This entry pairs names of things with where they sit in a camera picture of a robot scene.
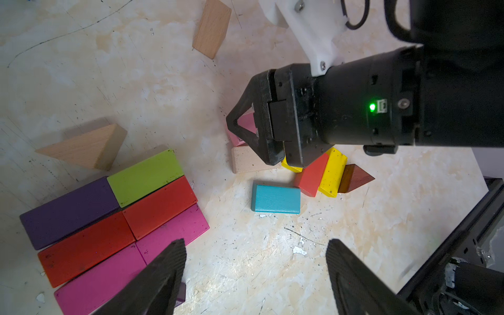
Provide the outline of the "purple triangle block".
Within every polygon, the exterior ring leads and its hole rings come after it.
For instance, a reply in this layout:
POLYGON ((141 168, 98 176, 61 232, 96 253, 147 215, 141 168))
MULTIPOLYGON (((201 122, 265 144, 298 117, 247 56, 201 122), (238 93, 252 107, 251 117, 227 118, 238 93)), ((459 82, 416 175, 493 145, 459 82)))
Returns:
POLYGON ((182 305, 186 301, 186 284, 184 282, 181 283, 178 293, 175 307, 182 305))

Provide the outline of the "magenta block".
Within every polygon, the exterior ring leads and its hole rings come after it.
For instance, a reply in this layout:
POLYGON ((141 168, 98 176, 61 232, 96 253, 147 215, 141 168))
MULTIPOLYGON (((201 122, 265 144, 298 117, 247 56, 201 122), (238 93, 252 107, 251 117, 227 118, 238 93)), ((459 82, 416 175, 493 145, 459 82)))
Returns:
POLYGON ((183 239, 188 245, 207 230, 209 224, 198 204, 194 204, 140 239, 136 247, 149 265, 173 241, 183 239))
POLYGON ((56 290, 64 315, 90 314, 117 295, 146 263, 132 244, 56 290))

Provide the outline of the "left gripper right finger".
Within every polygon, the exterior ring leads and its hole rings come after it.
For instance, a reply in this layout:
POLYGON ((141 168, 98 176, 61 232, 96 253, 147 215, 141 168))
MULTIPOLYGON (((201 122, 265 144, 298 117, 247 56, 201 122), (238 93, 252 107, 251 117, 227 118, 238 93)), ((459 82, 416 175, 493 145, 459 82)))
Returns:
POLYGON ((339 314, 418 313, 396 296, 341 240, 330 240, 325 255, 339 314))

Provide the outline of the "natural wood triangle block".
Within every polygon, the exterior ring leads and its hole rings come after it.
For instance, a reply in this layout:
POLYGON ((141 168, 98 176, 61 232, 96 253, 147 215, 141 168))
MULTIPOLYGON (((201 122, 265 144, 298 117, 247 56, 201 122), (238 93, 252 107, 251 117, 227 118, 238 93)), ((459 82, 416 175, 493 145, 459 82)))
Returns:
POLYGON ((84 133, 36 152, 69 164, 108 171, 121 148, 127 131, 118 124, 84 133))

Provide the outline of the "brown triangle block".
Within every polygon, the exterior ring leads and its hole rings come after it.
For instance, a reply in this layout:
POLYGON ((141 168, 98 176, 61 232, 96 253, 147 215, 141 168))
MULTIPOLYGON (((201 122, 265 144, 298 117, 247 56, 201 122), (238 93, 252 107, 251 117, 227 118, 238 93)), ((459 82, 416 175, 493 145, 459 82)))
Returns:
POLYGON ((375 178, 372 175, 367 173, 356 164, 346 165, 343 171, 338 193, 349 193, 374 180, 375 178))

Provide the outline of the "lime green block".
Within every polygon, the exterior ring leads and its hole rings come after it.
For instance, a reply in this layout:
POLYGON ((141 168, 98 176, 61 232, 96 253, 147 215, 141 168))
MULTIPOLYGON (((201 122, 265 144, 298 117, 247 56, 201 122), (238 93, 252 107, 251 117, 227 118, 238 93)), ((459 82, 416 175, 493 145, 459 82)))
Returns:
POLYGON ((182 177, 172 149, 165 150, 107 178, 119 206, 125 208, 182 177))

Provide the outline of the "red block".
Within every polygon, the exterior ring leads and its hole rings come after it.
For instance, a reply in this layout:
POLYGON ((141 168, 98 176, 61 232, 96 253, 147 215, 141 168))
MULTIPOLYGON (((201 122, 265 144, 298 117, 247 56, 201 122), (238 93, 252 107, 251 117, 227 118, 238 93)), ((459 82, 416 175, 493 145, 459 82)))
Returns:
POLYGON ((329 156, 323 154, 308 167, 303 169, 301 173, 295 176, 294 187, 299 188, 300 191, 308 197, 314 198, 319 189, 328 160, 329 156))
POLYGON ((134 237, 141 240, 198 202, 185 176, 170 182, 122 211, 134 237))
POLYGON ((53 288, 74 279, 134 243, 135 237, 123 216, 106 219, 38 253, 53 288))

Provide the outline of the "beige rectangular block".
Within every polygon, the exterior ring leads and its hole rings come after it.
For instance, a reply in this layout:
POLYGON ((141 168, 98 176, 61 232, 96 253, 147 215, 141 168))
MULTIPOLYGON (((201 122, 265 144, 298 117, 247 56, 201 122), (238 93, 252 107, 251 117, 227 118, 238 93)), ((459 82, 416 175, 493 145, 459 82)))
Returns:
POLYGON ((232 170, 235 174, 266 171, 281 168, 281 163, 267 165, 249 146, 237 146, 231 149, 232 170))

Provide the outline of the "teal rectangular block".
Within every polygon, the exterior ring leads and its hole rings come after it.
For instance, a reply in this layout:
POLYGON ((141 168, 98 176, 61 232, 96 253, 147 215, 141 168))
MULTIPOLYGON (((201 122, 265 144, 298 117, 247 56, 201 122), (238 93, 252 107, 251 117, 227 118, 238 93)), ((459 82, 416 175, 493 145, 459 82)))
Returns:
POLYGON ((301 212, 301 191, 299 188, 254 185, 251 209, 260 213, 299 215, 301 212))

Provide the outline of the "pink block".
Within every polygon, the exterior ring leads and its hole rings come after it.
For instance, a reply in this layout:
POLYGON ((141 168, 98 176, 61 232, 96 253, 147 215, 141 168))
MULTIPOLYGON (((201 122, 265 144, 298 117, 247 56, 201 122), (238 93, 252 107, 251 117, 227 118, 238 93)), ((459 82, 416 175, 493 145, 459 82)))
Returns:
MULTIPOLYGON (((240 127, 243 127, 244 129, 252 132, 252 133, 257 132, 253 112, 246 113, 243 116, 241 116, 238 119, 238 125, 240 127)), ((228 135, 228 138, 230 139, 233 146, 241 146, 241 145, 245 144, 245 142, 241 138, 239 138, 235 134, 231 133, 228 129, 227 129, 227 135, 228 135)))

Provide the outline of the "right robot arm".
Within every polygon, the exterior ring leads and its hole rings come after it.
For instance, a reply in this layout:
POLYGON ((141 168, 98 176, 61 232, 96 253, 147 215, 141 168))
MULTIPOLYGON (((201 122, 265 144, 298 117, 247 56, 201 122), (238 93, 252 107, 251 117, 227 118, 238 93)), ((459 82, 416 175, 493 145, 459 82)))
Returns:
POLYGON ((386 1, 388 29, 406 46, 348 63, 333 42, 354 29, 342 1, 261 5, 309 58, 252 77, 227 115, 228 130, 266 164, 307 167, 336 144, 369 156, 503 146, 502 1, 411 1, 409 28, 386 1))

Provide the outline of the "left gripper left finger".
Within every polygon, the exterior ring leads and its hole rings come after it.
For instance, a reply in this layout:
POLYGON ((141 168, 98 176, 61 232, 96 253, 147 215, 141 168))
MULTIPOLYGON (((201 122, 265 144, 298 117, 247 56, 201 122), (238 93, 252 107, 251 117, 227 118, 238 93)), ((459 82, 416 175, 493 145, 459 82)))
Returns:
POLYGON ((95 314, 173 314, 185 264, 185 241, 175 240, 95 314))

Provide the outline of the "purple rectangular block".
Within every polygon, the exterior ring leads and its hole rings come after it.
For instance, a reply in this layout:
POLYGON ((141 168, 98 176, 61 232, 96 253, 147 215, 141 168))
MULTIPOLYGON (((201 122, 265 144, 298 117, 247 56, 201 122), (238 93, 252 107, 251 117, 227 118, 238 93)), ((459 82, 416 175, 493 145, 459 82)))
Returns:
POLYGON ((119 203, 106 177, 20 215, 36 250, 46 248, 114 212, 119 203))

